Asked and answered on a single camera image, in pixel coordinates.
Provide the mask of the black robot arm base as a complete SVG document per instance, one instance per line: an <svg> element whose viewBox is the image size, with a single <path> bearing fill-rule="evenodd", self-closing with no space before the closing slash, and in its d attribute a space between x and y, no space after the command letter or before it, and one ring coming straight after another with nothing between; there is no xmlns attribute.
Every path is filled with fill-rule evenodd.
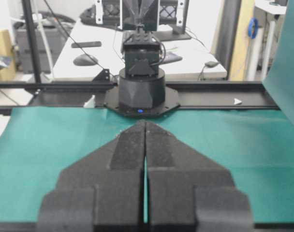
<svg viewBox="0 0 294 232"><path fill-rule="evenodd" d="M136 26L122 42L125 67L118 85L105 94L104 107L125 117L158 117L180 107L177 90L167 87L165 72L159 67L166 54L163 43Z"/></svg>

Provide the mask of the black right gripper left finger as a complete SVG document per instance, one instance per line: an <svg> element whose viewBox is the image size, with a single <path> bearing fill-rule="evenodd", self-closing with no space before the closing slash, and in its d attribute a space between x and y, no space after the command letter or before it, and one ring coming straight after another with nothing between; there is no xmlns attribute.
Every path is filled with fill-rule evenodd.
<svg viewBox="0 0 294 232"><path fill-rule="evenodd" d="M145 122L64 168L42 200L40 232L136 232L141 228Z"/></svg>

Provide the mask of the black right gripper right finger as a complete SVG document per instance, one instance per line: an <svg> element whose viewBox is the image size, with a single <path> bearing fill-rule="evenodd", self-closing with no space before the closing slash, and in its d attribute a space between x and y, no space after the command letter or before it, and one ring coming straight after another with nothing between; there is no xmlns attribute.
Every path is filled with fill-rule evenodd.
<svg viewBox="0 0 294 232"><path fill-rule="evenodd" d="M251 232L250 203L228 169L146 123L149 225L153 232Z"/></svg>

